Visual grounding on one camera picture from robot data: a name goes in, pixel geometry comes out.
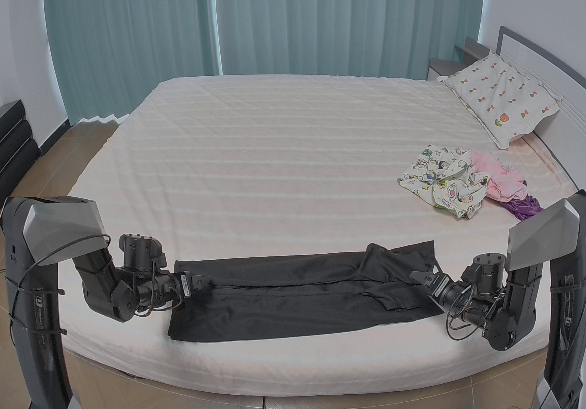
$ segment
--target white cartoon print fabric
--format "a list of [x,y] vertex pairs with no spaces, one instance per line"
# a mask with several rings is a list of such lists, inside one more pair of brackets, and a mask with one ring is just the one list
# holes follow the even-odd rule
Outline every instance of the white cartoon print fabric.
[[470,165],[470,150],[429,145],[397,181],[435,208],[471,219],[487,195],[490,174]]

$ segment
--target floral pillow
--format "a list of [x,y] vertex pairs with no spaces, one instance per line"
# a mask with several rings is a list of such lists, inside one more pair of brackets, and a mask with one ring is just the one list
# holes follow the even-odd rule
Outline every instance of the floral pillow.
[[511,67],[492,51],[484,59],[438,77],[484,126],[499,149],[529,134],[560,107],[542,84]]

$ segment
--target pink clothing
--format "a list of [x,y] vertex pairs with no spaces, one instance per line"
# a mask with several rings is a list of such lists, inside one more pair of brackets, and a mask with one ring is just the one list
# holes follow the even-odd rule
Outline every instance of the pink clothing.
[[501,165],[501,159],[491,154],[483,154],[471,149],[472,166],[475,172],[490,173],[487,184],[487,196],[500,202],[513,199],[523,200],[529,194],[523,184],[523,176],[513,168]]

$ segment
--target teal curtain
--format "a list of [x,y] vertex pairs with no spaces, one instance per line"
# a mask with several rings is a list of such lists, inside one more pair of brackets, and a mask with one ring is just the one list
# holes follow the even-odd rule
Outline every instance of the teal curtain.
[[482,0],[216,0],[224,74],[426,78],[478,37]]
[[131,112],[161,81],[218,72],[210,0],[44,0],[70,122]]

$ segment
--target nightstand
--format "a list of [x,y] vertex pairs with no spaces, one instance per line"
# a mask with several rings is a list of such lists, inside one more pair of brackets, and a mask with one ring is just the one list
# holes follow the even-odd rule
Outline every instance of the nightstand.
[[482,46],[472,38],[466,38],[464,46],[456,45],[455,48],[462,52],[462,62],[430,59],[427,80],[435,80],[439,76],[455,74],[477,60],[485,58],[489,53],[489,49],[486,46]]

